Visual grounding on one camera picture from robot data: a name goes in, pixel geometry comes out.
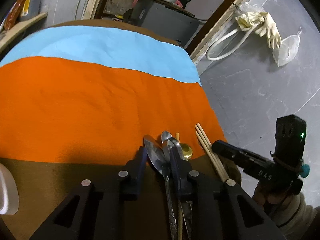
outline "white glove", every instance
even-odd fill
[[[260,25],[262,22],[265,21],[264,17],[261,13],[257,12],[246,12],[242,15],[236,17],[236,21],[240,27],[240,29],[244,32],[248,31],[254,25]]]
[[[265,19],[264,25],[261,26],[258,30],[256,30],[256,34],[262,37],[267,34],[267,43],[268,47],[275,49],[275,47],[280,48],[282,43],[280,34],[276,27],[276,23],[271,17],[270,13],[261,13]]]

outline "chopstick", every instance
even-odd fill
[[[180,136],[179,133],[176,133],[176,139],[178,142],[180,142]],[[178,202],[179,206],[179,213],[178,213],[178,240],[182,240],[182,231],[183,231],[183,214],[182,214],[182,207],[181,202]]]
[[[226,172],[226,169],[224,168],[220,158],[218,155],[214,152],[212,152],[211,149],[211,142],[209,141],[209,138],[205,134],[204,130],[202,129],[201,125],[197,123],[196,127],[196,135],[198,137],[198,140],[200,144],[202,145],[202,148],[206,152],[206,154],[209,156],[213,166],[215,167],[218,176],[220,177],[221,181],[226,181],[227,179],[230,179],[229,175]]]

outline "orange package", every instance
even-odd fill
[[[9,12],[7,18],[4,22],[4,29],[10,30],[16,23],[16,20],[23,8],[24,2],[26,0],[17,0],[17,2],[13,5],[11,11]]]

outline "brown cloth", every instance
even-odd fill
[[[126,23],[82,20],[63,23],[54,27],[63,25],[114,27],[148,35],[162,42],[177,44],[175,41],[158,36],[151,31]],[[18,212],[15,215],[1,216],[17,240],[29,239],[67,194],[79,185],[83,179],[90,179],[94,183],[121,170],[120,166],[40,163],[1,158],[0,163],[12,173],[19,192],[20,206]],[[194,170],[212,178],[217,178],[207,155],[190,160],[190,163]],[[229,176],[240,184],[241,175],[237,167],[228,160],[223,160],[223,163]],[[146,167],[138,200],[125,202],[124,221],[121,226],[123,228],[122,239],[126,240],[166,240],[171,238],[164,180],[150,166]],[[0,221],[0,231],[8,236],[10,233],[1,229],[3,227],[5,226]]]

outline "spoon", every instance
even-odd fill
[[[165,140],[169,139],[170,137],[172,137],[171,133],[169,133],[168,131],[163,131],[161,134],[161,142],[163,143]]]
[[[182,153],[186,161],[190,160],[193,154],[192,148],[186,143],[180,143]]]
[[[157,145],[155,139],[153,139],[150,135],[145,135],[143,137],[143,141],[144,141],[144,146],[147,148],[147,154],[151,163],[164,178],[165,192],[167,195],[167,203],[168,203],[168,209],[169,209],[169,224],[170,224],[171,238],[172,240],[176,240],[177,239],[177,222],[173,212],[170,185],[169,185],[169,175],[170,175],[169,165],[170,164],[167,163],[166,159],[164,158],[164,153],[162,149]]]
[[[169,163],[170,162],[170,150],[172,147],[176,147],[177,150],[178,150],[178,153],[180,155],[180,158],[182,160],[185,159],[184,155],[183,155],[183,151],[182,151],[182,148],[180,146],[180,143],[178,142],[178,140],[174,137],[170,137],[168,138],[167,140],[165,140],[163,143],[162,143],[162,149],[163,149],[163,152],[164,152],[164,158],[165,160]]]

